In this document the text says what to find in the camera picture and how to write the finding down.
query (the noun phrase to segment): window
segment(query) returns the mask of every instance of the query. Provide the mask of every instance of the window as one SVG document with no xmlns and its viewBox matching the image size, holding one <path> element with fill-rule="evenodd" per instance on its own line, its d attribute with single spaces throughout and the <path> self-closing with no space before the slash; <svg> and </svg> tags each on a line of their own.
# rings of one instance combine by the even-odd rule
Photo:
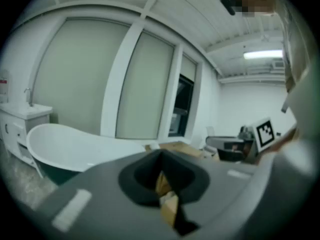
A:
<svg viewBox="0 0 320 240">
<path fill-rule="evenodd" d="M 129 27 L 107 21 L 67 20 L 48 46 L 33 102 L 53 107 L 51 123 L 100 135 L 109 73 Z"/>
<path fill-rule="evenodd" d="M 182 56 L 181 74 L 175 97 L 169 137 L 185 135 L 194 90 L 196 67 L 197 64 L 187 56 Z"/>
<path fill-rule="evenodd" d="M 133 51 L 123 83 L 116 138 L 158 137 L 174 48 L 143 32 Z"/>
</svg>

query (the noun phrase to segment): concrete floor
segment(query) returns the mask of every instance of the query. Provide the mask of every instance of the concrete floor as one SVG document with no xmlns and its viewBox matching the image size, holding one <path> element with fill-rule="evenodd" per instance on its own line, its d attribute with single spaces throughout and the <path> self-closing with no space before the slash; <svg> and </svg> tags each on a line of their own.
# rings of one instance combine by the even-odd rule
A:
<svg viewBox="0 0 320 240">
<path fill-rule="evenodd" d="M 40 178 L 36 169 L 7 154 L 0 140 L 0 173 L 11 195 L 35 210 L 58 187 L 48 178 Z"/>
</svg>

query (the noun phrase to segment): faucet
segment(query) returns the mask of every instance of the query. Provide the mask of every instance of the faucet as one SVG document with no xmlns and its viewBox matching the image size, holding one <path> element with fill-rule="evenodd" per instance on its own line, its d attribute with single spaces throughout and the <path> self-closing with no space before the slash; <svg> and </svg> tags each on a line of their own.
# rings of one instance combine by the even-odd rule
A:
<svg viewBox="0 0 320 240">
<path fill-rule="evenodd" d="M 32 104 L 32 90 L 30 88 L 27 88 L 27 89 L 24 90 L 23 93 L 26 93 L 26 91 L 30 91 L 29 102 L 28 103 L 29 103 L 30 107 L 33 107 L 34 105 Z"/>
</svg>

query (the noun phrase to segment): dark green bathtub exterior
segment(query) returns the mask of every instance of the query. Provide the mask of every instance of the dark green bathtub exterior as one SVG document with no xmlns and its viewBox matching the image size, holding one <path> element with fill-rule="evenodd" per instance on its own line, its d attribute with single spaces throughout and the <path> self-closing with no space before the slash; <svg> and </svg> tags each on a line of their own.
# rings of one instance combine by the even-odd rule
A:
<svg viewBox="0 0 320 240">
<path fill-rule="evenodd" d="M 35 158 L 33 159 L 36 161 L 37 165 L 40 166 L 40 168 L 43 170 L 45 176 L 47 176 L 51 181 L 53 181 L 55 184 L 59 186 L 80 173 L 79 171 L 57 168 L 46 163 L 40 162 Z"/>
</svg>

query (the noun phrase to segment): ceiling light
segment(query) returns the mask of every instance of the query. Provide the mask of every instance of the ceiling light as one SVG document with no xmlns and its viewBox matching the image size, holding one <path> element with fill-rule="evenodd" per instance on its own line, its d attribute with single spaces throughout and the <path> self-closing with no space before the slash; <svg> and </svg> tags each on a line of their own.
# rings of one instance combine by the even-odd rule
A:
<svg viewBox="0 0 320 240">
<path fill-rule="evenodd" d="M 245 52 L 243 57 L 246 60 L 259 59 L 259 58 L 282 58 L 282 50 L 261 50 L 261 51 L 252 51 Z"/>
</svg>

